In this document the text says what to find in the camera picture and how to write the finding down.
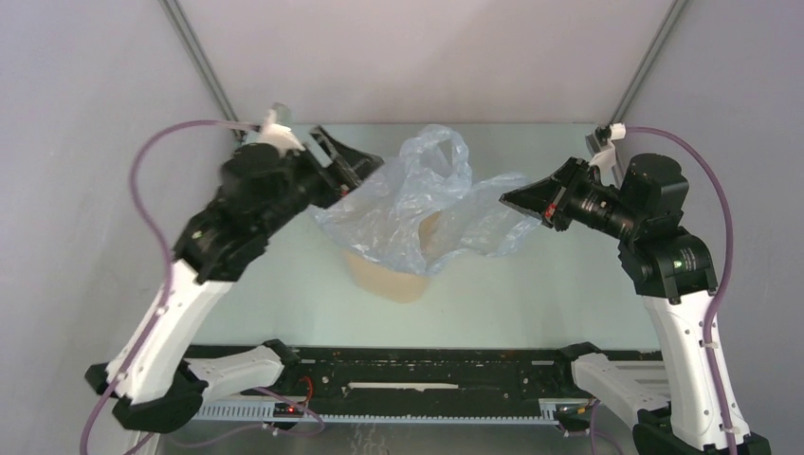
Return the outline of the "blue plastic trash bag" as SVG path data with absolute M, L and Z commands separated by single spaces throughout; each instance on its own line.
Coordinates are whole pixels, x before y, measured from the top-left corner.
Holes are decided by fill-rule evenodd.
M 429 125 L 358 189 L 309 213 L 337 246 L 395 272 L 432 276 L 464 252 L 512 254 L 540 220 L 500 198 L 529 180 L 504 173 L 474 181 L 469 157 L 459 133 Z

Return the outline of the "beige trash bin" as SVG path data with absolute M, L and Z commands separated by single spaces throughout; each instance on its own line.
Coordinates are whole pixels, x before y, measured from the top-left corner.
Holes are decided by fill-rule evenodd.
M 343 251 L 343 255 L 355 283 L 379 297 L 409 303 L 419 299 L 429 285 L 429 278 L 393 271 L 352 252 Z

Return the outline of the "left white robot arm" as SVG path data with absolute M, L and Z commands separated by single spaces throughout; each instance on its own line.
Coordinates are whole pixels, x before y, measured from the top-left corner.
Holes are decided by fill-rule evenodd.
M 347 146 L 320 126 L 310 135 L 326 163 L 290 129 L 262 128 L 221 165 L 211 201 L 173 246 L 164 246 L 164 282 L 129 343 L 85 374 L 96 393 L 114 400 L 123 428 L 166 434 L 233 394 L 267 388 L 284 395 L 298 387 L 299 357 L 278 339 L 217 358 L 187 352 L 211 309 L 275 233 L 311 207 L 332 207 L 383 166 L 380 156 Z

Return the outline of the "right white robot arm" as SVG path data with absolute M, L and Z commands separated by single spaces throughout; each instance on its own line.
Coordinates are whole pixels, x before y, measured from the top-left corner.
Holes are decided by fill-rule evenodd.
M 571 158 L 501 202 L 557 231 L 578 222 L 613 237 L 659 339 L 668 396 L 648 391 L 599 353 L 557 364 L 557 392 L 586 391 L 602 401 L 630 428 L 641 454 L 767 454 L 769 441 L 741 417 L 722 366 L 718 324 L 707 310 L 723 281 L 708 247 L 681 224 L 687 192 L 675 160 L 642 154 L 620 187 L 602 185 L 590 162 Z

